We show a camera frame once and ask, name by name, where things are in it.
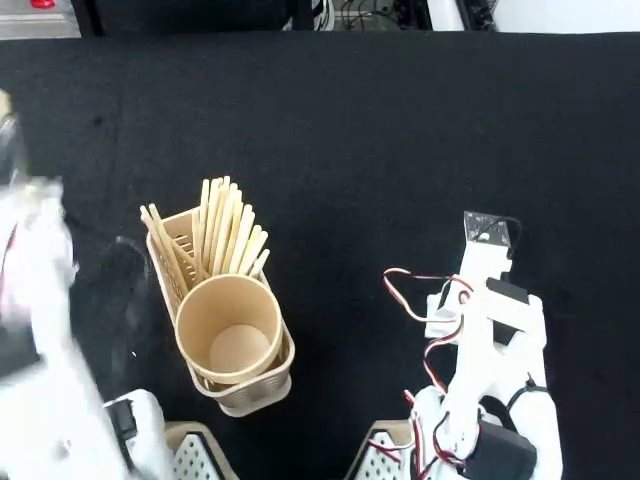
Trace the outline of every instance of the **chopstick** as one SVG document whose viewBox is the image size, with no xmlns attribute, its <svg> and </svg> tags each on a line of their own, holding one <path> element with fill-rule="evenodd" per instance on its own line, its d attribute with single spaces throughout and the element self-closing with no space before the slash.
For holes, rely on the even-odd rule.
<svg viewBox="0 0 640 480">
<path fill-rule="evenodd" d="M 269 234 L 267 232 L 259 232 L 257 238 L 254 239 L 253 242 L 249 242 L 244 257 L 242 258 L 242 262 L 240 262 L 240 269 L 238 270 L 238 273 L 240 275 L 249 274 L 251 266 L 257 260 L 258 254 L 262 250 L 262 247 L 264 247 L 264 244 L 267 242 L 268 237 Z"/>
<path fill-rule="evenodd" d="M 256 260 L 256 263 L 253 264 L 253 268 L 251 269 L 251 272 L 249 273 L 250 277 L 258 278 L 258 276 L 260 275 L 260 272 L 264 268 L 264 264 L 267 262 L 267 258 L 269 258 L 270 253 L 271 251 L 269 249 L 266 249 L 260 254 L 258 259 Z"/>
<path fill-rule="evenodd" d="M 247 241 L 249 240 L 249 234 L 251 233 L 251 226 L 256 214 L 253 213 L 253 207 L 249 204 L 244 206 L 242 210 L 242 219 L 240 220 L 240 227 L 238 228 L 238 237 L 236 238 L 236 244 L 233 247 L 233 255 L 231 256 L 231 263 L 229 264 L 229 273 L 237 273 L 240 267 L 240 260 L 244 254 Z"/>
<path fill-rule="evenodd" d="M 229 177 L 224 177 L 222 180 L 222 186 L 220 187 L 220 197 L 218 198 L 218 205 L 216 211 L 215 224 L 213 225 L 213 236 L 211 237 L 211 254 L 209 256 L 208 270 L 213 274 L 213 263 L 215 261 L 215 253 L 218 247 L 218 237 L 220 236 L 220 223 L 222 221 L 222 214 L 224 213 L 224 207 L 227 203 L 227 196 L 229 195 Z"/>
<path fill-rule="evenodd" d="M 233 220 L 231 221 L 231 233 L 229 234 L 229 242 L 227 243 L 227 250 L 224 254 L 224 261 L 222 262 L 222 273 L 229 273 L 229 266 L 231 265 L 231 257 L 233 256 L 233 249 L 236 246 L 238 239 L 238 230 L 240 229 L 240 220 L 242 219 L 242 191 L 238 190 L 236 203 L 233 205 Z"/>
<path fill-rule="evenodd" d="M 184 274 L 182 272 L 182 269 L 180 268 L 180 264 L 178 263 L 178 259 L 176 258 L 173 247 L 171 246 L 171 243 L 173 242 L 173 240 L 169 238 L 169 235 L 164 229 L 164 225 L 162 224 L 162 219 L 160 218 L 160 215 L 158 214 L 158 210 L 156 209 L 156 206 L 153 203 L 149 205 L 149 212 L 151 213 L 151 215 L 147 213 L 146 208 L 140 207 L 140 213 L 143 218 L 142 221 L 147 225 L 147 228 L 149 228 L 150 232 L 152 230 L 155 230 L 158 240 L 160 242 L 160 245 L 162 245 L 164 254 L 167 258 L 167 261 L 169 262 L 169 266 L 173 270 L 172 276 L 175 278 L 176 282 L 178 282 L 178 288 L 180 289 L 180 293 L 183 296 L 185 296 L 188 293 L 189 289 L 187 288 L 187 283 L 184 279 Z"/>
<path fill-rule="evenodd" d="M 224 262 L 224 254 L 227 250 L 227 242 L 229 241 L 229 233 L 231 231 L 231 222 L 233 220 L 234 206 L 238 201 L 238 190 L 229 190 L 229 196 L 227 197 L 227 204 L 224 206 L 224 212 L 222 213 L 222 219 L 220 220 L 220 231 L 218 234 L 218 243 L 216 245 L 216 256 L 213 261 L 212 275 L 218 275 L 222 270 L 222 263 Z"/>
<path fill-rule="evenodd" d="M 209 260 L 211 258 L 211 243 L 213 242 L 213 229 L 218 212 L 218 200 L 220 198 L 221 178 L 216 178 L 210 184 L 209 200 L 207 202 L 207 220 L 204 233 L 204 244 L 202 250 L 202 269 L 210 272 Z"/>
</svg>

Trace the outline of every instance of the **paper cup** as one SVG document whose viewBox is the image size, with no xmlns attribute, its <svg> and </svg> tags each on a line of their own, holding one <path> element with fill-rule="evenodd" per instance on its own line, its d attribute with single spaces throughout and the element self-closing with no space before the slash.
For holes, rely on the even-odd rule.
<svg viewBox="0 0 640 480">
<path fill-rule="evenodd" d="M 243 275 L 219 275 L 185 297 L 176 318 L 180 353 L 200 375 L 235 385 L 263 373 L 282 344 L 280 307 L 271 290 Z"/>
</svg>

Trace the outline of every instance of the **black wire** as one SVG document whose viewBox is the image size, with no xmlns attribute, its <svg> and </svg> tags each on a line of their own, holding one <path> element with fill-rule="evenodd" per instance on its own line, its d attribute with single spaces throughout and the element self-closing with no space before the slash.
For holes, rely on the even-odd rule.
<svg viewBox="0 0 640 480">
<path fill-rule="evenodd" d="M 511 247 L 509 247 L 509 251 L 507 252 L 507 257 L 511 259 L 516 251 L 518 243 L 520 242 L 520 237 L 522 237 L 522 231 L 524 229 L 522 226 L 522 222 L 516 217 L 500 216 L 495 218 L 493 221 L 482 227 L 480 231 L 478 231 L 478 233 L 476 233 L 476 235 L 473 237 L 473 241 L 477 242 L 483 233 L 487 233 L 500 222 L 511 222 L 516 227 L 516 238 L 511 242 Z"/>
<path fill-rule="evenodd" d="M 358 3 L 358 16 L 356 18 L 360 19 L 360 31 L 364 32 L 364 17 L 362 14 L 362 7 L 364 6 L 364 2 L 366 2 L 366 0 L 360 0 L 360 2 Z"/>
<path fill-rule="evenodd" d="M 342 4 L 342 6 L 340 7 L 340 20 L 342 21 L 342 24 L 344 25 L 345 30 L 349 30 L 349 23 L 348 21 L 345 22 L 344 20 L 344 9 L 347 5 L 349 5 L 349 11 L 351 11 L 351 4 L 354 2 L 354 0 L 345 0 L 344 3 Z"/>
</svg>

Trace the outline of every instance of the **red wire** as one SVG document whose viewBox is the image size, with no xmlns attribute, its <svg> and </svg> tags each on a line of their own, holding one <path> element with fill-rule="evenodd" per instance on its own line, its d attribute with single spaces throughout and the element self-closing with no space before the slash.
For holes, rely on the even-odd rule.
<svg viewBox="0 0 640 480">
<path fill-rule="evenodd" d="M 440 378 L 436 375 L 436 373 L 431 369 L 431 367 L 429 366 L 429 362 L 427 362 L 427 356 L 429 355 L 429 352 L 433 350 L 435 347 L 438 347 L 440 345 L 446 345 L 447 343 L 451 342 L 454 338 L 456 338 L 462 331 L 463 324 L 464 324 L 464 319 L 463 317 L 460 317 L 460 325 L 458 325 L 458 328 L 456 328 L 456 330 L 453 333 L 450 333 L 449 335 L 445 335 L 444 337 L 441 337 L 435 340 L 431 340 L 427 344 L 426 348 L 424 349 L 424 356 L 422 360 L 424 368 L 427 370 L 427 373 L 429 374 L 429 377 L 431 377 L 431 380 L 433 381 L 433 383 L 435 383 L 436 386 L 439 387 L 440 390 L 442 390 L 445 393 L 447 392 L 447 386 L 444 384 L 444 382 L 442 382 L 442 380 L 440 380 Z"/>
<path fill-rule="evenodd" d="M 384 447 L 383 445 L 380 445 L 380 444 L 374 442 L 373 440 L 367 440 L 367 443 L 370 446 L 372 446 L 373 448 L 375 448 L 376 450 L 378 450 L 381 454 L 386 455 L 387 457 L 389 457 L 394 462 L 400 463 L 400 461 L 401 461 L 400 457 L 397 457 L 396 455 L 394 455 L 392 453 L 392 452 L 395 452 L 397 450 L 400 450 L 400 448 L 387 448 L 387 447 Z"/>
</svg>

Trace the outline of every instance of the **black cloth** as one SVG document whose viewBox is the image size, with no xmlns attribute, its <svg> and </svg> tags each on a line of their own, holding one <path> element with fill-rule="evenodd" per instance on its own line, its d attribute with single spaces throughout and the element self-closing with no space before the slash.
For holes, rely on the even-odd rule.
<svg viewBox="0 0 640 480">
<path fill-rule="evenodd" d="M 633 34 L 4 42 L 0 85 L 34 171 L 63 177 L 84 222 L 142 242 L 139 205 L 182 211 L 229 174 L 270 234 L 293 390 L 231 419 L 191 386 L 155 281 L 127 311 L 140 266 L 74 232 L 72 324 L 106 398 L 151 390 L 167 419 L 209 425 L 242 478 L 339 478 L 428 382 L 422 325 L 382 270 L 456 271 L 463 210 L 493 212 L 524 224 L 512 280 L 544 301 L 564 478 L 631 478 L 639 53 Z M 419 311 L 439 288 L 399 285 Z M 453 358 L 434 358 L 447 380 Z"/>
</svg>

